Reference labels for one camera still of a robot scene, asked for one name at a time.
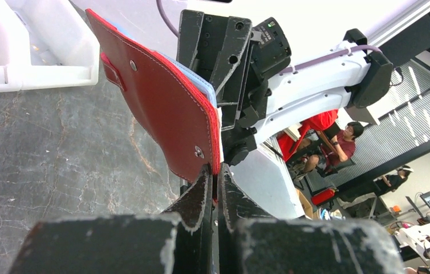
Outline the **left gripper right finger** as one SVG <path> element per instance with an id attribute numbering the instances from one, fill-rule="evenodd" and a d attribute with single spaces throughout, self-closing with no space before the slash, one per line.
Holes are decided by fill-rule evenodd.
<path id="1" fill-rule="evenodd" d="M 368 220 L 277 219 L 218 175 L 221 273 L 403 273 L 393 239 Z"/>

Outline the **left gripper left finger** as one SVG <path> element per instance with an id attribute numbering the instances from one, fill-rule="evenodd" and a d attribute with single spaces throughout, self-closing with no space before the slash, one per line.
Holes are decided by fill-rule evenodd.
<path id="1" fill-rule="evenodd" d="M 210 273 L 213 175 L 159 214 L 63 217 L 38 222 L 11 273 Z"/>

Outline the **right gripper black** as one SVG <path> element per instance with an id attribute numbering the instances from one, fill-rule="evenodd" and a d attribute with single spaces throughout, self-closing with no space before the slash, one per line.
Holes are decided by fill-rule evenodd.
<path id="1" fill-rule="evenodd" d="M 222 108 L 223 131 L 236 127 L 249 128 L 266 118 L 267 100 L 272 95 L 268 80 L 288 67 L 291 57 L 289 42 L 275 18 L 269 17 L 254 26 L 251 38 L 250 19 L 226 19 L 221 50 L 210 77 L 216 96 L 221 96 L 224 85 L 240 64 L 245 49 L 246 52 L 242 74 L 236 77 L 241 80 L 241 90 L 229 93 L 237 95 L 238 100 L 223 99 L 218 104 Z M 197 75 L 200 74 L 197 54 L 203 20 L 204 13 L 201 11 L 184 9 L 180 14 L 176 60 Z"/>

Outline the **red leather card holder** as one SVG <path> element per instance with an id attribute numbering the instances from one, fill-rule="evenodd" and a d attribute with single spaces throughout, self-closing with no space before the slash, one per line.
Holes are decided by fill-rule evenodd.
<path id="1" fill-rule="evenodd" d="M 122 34 L 86 9 L 100 43 L 106 78 L 121 93 L 137 120 L 161 147 L 168 167 L 194 182 L 204 165 L 221 166 L 217 110 L 171 61 Z"/>

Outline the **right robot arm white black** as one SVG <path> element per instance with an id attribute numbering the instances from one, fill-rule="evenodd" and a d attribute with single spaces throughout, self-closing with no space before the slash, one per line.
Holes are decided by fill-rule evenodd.
<path id="1" fill-rule="evenodd" d="M 201 84 L 216 114 L 214 157 L 235 166 L 295 123 L 364 108 L 390 87 L 392 63 L 358 29 L 328 52 L 294 65 L 280 23 L 184 9 L 177 63 Z"/>

